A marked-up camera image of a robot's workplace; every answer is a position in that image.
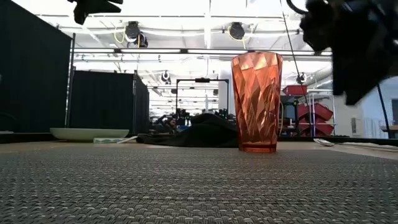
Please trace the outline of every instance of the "orange plastic cup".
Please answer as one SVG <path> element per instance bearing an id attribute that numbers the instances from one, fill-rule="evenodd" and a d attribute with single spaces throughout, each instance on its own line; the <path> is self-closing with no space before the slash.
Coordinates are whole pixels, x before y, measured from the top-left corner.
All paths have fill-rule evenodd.
<path id="1" fill-rule="evenodd" d="M 276 152 L 282 56 L 253 52 L 232 60 L 239 150 Z"/>

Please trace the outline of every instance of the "white plate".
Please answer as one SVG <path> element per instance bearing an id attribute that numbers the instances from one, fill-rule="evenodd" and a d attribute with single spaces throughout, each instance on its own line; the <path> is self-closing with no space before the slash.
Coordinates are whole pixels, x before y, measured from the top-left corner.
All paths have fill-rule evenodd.
<path id="1" fill-rule="evenodd" d="M 85 129 L 85 128 L 50 128 L 57 139 L 69 141 L 93 141 L 94 138 L 124 138 L 129 130 L 123 129 Z"/>

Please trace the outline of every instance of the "woven mat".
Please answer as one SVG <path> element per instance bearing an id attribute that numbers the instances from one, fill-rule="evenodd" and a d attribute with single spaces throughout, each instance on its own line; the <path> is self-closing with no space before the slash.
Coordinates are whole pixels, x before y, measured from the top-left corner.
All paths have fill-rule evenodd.
<path id="1" fill-rule="evenodd" d="M 326 150 L 0 154 L 0 223 L 393 223 L 397 165 Z"/>

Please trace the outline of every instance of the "black curtain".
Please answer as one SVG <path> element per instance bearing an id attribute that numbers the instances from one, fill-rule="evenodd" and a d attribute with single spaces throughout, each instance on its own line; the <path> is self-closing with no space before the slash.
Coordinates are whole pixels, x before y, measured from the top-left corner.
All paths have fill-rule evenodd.
<path id="1" fill-rule="evenodd" d="M 134 134 L 145 134 L 149 130 L 149 92 L 148 87 L 136 76 L 135 79 Z"/>
<path id="2" fill-rule="evenodd" d="M 22 133 L 64 127 L 71 38 L 10 0 L 0 0 L 0 24 L 0 114 Z"/>
<path id="3" fill-rule="evenodd" d="M 75 71 L 70 128 L 129 129 L 133 74 Z"/>

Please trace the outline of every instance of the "black cloth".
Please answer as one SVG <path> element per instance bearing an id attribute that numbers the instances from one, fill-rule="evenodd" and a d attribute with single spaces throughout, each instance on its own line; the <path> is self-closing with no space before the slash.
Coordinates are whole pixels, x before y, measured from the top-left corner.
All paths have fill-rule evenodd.
<path id="1" fill-rule="evenodd" d="M 0 24 L 0 131 L 65 127 L 71 38 L 13 1 Z"/>
<path id="2" fill-rule="evenodd" d="M 148 133 L 149 129 L 149 92 L 148 87 L 136 75 L 134 79 L 134 126 L 133 134 Z"/>
<path id="3" fill-rule="evenodd" d="M 139 134 L 137 142 L 179 147 L 238 147 L 234 124 L 213 114 L 191 118 L 192 126 L 175 135 Z"/>
<path id="4" fill-rule="evenodd" d="M 132 76 L 75 71 L 70 128 L 128 129 L 132 132 Z"/>

